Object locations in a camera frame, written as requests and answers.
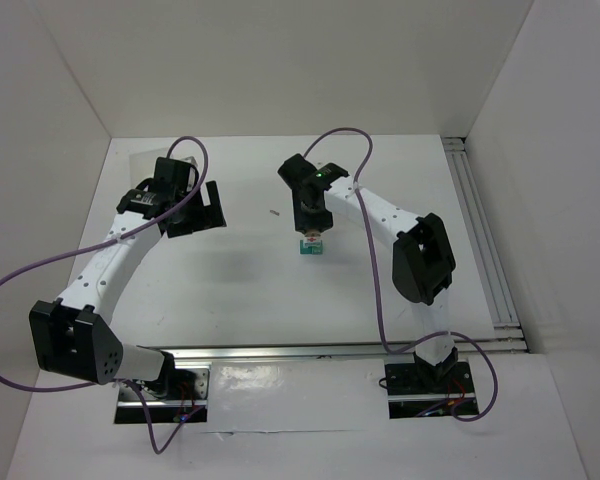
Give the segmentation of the white perforated box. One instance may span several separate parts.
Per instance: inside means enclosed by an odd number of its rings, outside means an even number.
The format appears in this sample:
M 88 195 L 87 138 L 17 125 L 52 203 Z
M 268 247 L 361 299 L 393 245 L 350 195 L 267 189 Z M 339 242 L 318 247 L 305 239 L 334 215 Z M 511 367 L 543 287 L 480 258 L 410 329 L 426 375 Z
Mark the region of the white perforated box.
M 166 157 L 167 149 L 154 149 L 134 153 L 129 156 L 130 180 L 132 184 L 138 184 L 141 180 L 154 176 L 156 160 Z

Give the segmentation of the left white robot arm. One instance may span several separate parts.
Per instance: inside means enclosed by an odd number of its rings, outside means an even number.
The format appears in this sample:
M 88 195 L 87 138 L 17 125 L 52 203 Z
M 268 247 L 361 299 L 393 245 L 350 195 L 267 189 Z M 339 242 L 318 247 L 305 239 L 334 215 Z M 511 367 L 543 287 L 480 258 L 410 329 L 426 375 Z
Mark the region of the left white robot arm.
M 202 194 L 200 179 L 193 158 L 159 157 L 152 177 L 121 198 L 107 247 L 93 255 L 54 301 L 39 301 L 29 313 L 41 369 L 99 385 L 135 381 L 157 398 L 191 380 L 191 375 L 176 371 L 172 354 L 125 344 L 110 324 L 136 269 L 163 237 L 225 226 L 216 183 L 206 182 Z

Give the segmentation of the white block red mark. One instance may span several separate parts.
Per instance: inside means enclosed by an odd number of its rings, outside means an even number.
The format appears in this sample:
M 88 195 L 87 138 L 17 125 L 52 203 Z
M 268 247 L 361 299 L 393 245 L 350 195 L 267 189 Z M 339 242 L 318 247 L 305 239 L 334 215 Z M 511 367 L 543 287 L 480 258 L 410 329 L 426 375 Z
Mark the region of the white block red mark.
M 305 237 L 302 240 L 304 248 L 319 248 L 323 244 L 322 240 L 318 237 Z

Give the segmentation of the dark green H block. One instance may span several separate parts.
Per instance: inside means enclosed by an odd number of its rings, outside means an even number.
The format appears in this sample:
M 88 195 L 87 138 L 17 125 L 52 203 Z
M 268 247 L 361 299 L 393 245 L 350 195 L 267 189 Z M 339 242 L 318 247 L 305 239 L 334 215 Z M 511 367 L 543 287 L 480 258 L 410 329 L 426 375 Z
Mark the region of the dark green H block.
M 299 243 L 299 250 L 301 255 L 313 255 L 314 254 L 314 245 L 312 242 L 306 242 L 301 239 Z

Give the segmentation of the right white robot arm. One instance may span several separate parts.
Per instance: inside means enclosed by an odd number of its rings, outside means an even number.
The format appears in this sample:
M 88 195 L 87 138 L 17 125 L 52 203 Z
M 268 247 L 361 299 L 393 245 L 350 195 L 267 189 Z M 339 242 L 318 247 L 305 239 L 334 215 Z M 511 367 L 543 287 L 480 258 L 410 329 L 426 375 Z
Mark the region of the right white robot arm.
M 291 190 L 302 254 L 320 254 L 321 234 L 333 227 L 333 216 L 345 217 L 390 251 L 393 285 L 411 303 L 423 334 L 449 328 L 447 290 L 456 261 L 439 216 L 405 211 L 361 187 L 342 167 L 318 168 L 300 154 L 287 159 L 278 175 Z

